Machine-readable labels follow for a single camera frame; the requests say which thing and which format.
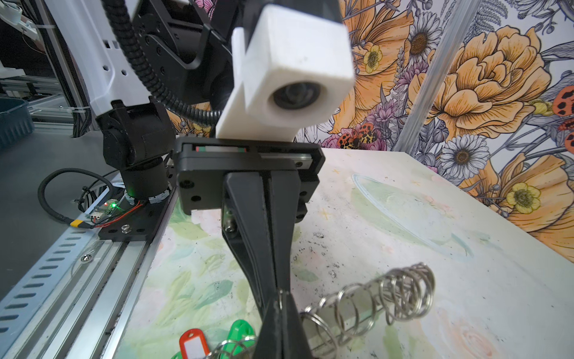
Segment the aluminium front rail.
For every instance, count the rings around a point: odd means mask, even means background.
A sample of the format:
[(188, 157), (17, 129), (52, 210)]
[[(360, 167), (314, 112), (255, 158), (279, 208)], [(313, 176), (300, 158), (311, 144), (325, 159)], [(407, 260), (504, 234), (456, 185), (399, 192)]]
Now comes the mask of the aluminium front rail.
[(2, 358), (113, 358), (165, 231), (92, 239)]

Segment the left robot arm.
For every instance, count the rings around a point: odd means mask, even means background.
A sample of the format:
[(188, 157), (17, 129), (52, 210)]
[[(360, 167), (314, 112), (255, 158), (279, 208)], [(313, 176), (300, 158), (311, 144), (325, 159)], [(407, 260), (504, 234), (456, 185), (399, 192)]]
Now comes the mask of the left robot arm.
[(336, 25), (303, 1), (50, 1), (126, 186), (104, 239), (151, 239), (179, 192), (186, 212), (219, 209), (224, 239), (262, 316), (294, 314), (288, 251), (324, 162), (294, 137), (327, 90), (282, 64), (287, 19)]

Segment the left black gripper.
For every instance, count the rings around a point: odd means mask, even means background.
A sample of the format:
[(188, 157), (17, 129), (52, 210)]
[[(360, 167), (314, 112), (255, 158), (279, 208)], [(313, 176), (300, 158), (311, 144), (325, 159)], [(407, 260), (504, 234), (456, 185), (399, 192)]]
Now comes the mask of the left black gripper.
[(321, 147), (181, 137), (176, 139), (173, 159), (185, 214), (224, 206), (224, 224), (235, 226), (235, 230), (224, 230), (224, 239), (248, 280), (259, 315), (264, 317), (277, 288), (291, 290), (294, 224), (297, 213), (306, 214), (306, 203), (318, 187), (318, 174), (325, 163)]

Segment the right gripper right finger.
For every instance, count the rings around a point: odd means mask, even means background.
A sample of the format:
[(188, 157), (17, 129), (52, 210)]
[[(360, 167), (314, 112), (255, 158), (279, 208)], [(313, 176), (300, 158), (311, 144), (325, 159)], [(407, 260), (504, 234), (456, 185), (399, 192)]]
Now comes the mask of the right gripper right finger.
[(282, 358), (313, 358), (300, 314), (291, 293), (282, 293)]

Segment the green key tag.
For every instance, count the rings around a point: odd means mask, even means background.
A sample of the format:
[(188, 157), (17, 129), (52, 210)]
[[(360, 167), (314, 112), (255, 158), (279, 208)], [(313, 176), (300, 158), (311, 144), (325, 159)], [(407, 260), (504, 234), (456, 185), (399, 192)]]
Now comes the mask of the green key tag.
[(245, 320), (236, 320), (230, 327), (230, 331), (221, 348), (220, 358), (231, 358), (254, 345), (256, 332), (252, 325)]

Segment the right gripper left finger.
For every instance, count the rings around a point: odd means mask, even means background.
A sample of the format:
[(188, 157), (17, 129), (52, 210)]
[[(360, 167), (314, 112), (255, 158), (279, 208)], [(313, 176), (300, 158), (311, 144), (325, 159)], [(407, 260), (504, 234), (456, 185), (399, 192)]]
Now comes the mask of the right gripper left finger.
[(283, 357), (282, 314), (278, 300), (269, 302), (254, 349), (254, 359)]

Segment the green circuit board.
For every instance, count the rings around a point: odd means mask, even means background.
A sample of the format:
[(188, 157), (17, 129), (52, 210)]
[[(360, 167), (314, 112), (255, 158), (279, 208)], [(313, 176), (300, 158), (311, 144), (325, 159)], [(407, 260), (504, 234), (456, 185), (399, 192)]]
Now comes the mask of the green circuit board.
[(102, 205), (96, 206), (90, 213), (90, 220), (93, 224), (104, 223), (121, 212), (120, 202), (116, 199), (110, 199)]

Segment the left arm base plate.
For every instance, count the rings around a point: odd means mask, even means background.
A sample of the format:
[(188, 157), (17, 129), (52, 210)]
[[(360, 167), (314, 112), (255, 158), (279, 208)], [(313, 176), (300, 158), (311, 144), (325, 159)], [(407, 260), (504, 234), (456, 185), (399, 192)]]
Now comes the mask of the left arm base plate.
[(129, 206), (128, 200), (122, 200), (121, 208), (126, 211), (114, 215), (112, 220), (100, 227), (99, 239), (112, 242), (153, 241), (172, 199), (173, 193), (157, 203), (142, 200), (136, 201), (133, 206)]

